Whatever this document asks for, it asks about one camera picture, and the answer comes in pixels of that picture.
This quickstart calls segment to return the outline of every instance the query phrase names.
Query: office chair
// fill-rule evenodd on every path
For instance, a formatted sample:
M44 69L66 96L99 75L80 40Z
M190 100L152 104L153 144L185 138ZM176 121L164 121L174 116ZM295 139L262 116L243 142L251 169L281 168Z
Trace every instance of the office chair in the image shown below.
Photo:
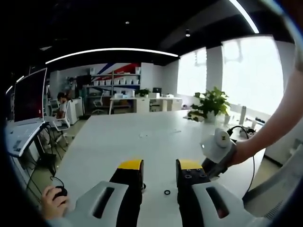
M64 139L65 144L68 146L69 143L66 138L67 137L72 137L73 139L75 138L74 135L70 135L70 134L67 134L66 132L64 132L71 127L70 121L67 117L67 115L68 115L67 112L70 111L70 105L71 105L71 101L68 101L64 118L55 119L55 121L53 121L53 126L60 133L60 136L56 139L55 144L57 144L61 139Z
M97 113L104 112L104 110L101 109L101 108L103 108L103 102L102 102L103 95L104 95L104 92L102 92L101 98L99 101L94 101L95 110L92 112L92 114L95 112L97 112Z
M51 116L55 116L57 110L59 109L59 103L57 99L53 99L50 102L50 106L51 106Z

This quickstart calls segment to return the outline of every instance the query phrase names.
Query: black ceiling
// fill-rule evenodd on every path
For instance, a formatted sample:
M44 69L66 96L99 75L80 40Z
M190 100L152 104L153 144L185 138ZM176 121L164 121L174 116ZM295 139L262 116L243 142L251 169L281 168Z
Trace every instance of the black ceiling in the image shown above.
M220 45L222 40L251 35L246 21L237 15L204 26L189 38L184 35L168 49L160 48L160 43L175 29L183 26L185 34L186 21L218 1L44 0L38 4L21 1L9 7L7 68L18 77L29 65L43 67L46 61L65 54L108 47L143 48L181 55L198 47ZM250 15L262 34L291 41L283 23L265 8ZM46 46L52 48L40 50ZM103 62L165 65L174 60L174 57L144 52L95 52L47 66L50 70L59 70Z

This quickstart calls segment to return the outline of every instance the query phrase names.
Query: potted plant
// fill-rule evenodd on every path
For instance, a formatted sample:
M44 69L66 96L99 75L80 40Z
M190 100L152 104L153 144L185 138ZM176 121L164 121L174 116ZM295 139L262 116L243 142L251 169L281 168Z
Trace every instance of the potted plant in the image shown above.
M188 118L197 122L203 119L206 122L215 122L219 114L227 114L227 106L230 104L226 101L228 96L225 92L214 87L213 91L205 93L195 93L194 97L199 99L198 105L191 105L192 110L187 114Z
M135 94L139 95L140 97L148 97L148 94L150 93L149 89L140 89L140 90L136 90Z

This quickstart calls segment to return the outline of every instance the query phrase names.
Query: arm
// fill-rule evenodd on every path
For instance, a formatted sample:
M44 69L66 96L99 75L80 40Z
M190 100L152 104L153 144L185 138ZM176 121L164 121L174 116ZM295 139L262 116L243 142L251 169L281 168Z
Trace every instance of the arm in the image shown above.
M286 135L303 117L303 61L302 52L297 50L295 69L291 74L282 101L266 122L251 139L237 142L237 153L230 165L238 164L258 151L272 145Z

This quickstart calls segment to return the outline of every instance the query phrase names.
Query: window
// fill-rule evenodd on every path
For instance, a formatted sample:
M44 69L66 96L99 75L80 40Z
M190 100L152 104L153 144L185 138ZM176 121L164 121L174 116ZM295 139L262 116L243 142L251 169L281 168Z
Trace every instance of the window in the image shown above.
M177 94L193 96L206 91L206 48L181 56L178 69Z
M257 36L223 43L222 90L232 104L272 115L283 96L283 72L275 41Z

